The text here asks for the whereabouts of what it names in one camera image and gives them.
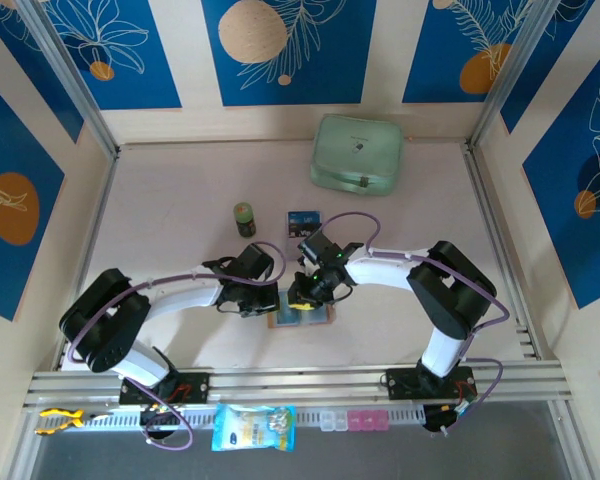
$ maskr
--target blue snack packet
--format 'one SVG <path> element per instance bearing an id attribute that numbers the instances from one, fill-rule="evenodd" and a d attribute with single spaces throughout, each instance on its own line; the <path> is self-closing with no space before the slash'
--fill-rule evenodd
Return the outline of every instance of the blue snack packet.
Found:
<path id="1" fill-rule="evenodd" d="M 220 404 L 216 408 L 211 450 L 277 448 L 292 452 L 296 437 L 295 407 L 243 407 Z"/>

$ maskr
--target gray floor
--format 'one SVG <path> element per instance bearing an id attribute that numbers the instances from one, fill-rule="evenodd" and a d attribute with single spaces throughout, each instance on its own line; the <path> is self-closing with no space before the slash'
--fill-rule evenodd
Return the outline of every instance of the gray floor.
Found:
<path id="1" fill-rule="evenodd" d="M 569 478 L 542 403 L 484 405 L 448 438 L 431 438 L 422 427 L 393 427 L 378 433 L 322 433 L 303 428 L 297 432 L 293 453 L 271 449 L 213 453 L 210 442 L 211 432 L 199 432 L 189 450 L 164 452 L 146 445 L 139 432 L 61 432 L 43 439 L 33 478 Z"/>

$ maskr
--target blue poster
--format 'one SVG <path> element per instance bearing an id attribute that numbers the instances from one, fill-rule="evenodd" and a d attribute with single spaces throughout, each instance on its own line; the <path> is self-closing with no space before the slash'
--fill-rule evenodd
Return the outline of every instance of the blue poster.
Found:
<path id="1" fill-rule="evenodd" d="M 75 143 L 84 120 L 25 27 L 13 0 L 0 0 L 0 39 Z"/>
<path id="2" fill-rule="evenodd" d="M 524 170 L 582 308 L 600 298 L 600 61 Z"/>
<path id="3" fill-rule="evenodd" d="M 533 100 L 594 0 L 562 0 L 500 113 L 509 132 Z"/>
<path id="4" fill-rule="evenodd" d="M 0 316 L 13 320 L 64 173 L 0 97 Z"/>
<path id="5" fill-rule="evenodd" d="M 360 103 L 376 0 L 203 0 L 225 106 Z"/>
<path id="6" fill-rule="evenodd" d="M 43 5 L 102 110 L 181 107 L 148 0 Z"/>
<path id="7" fill-rule="evenodd" d="M 483 101 L 532 5 L 528 0 L 431 0 L 402 101 Z"/>

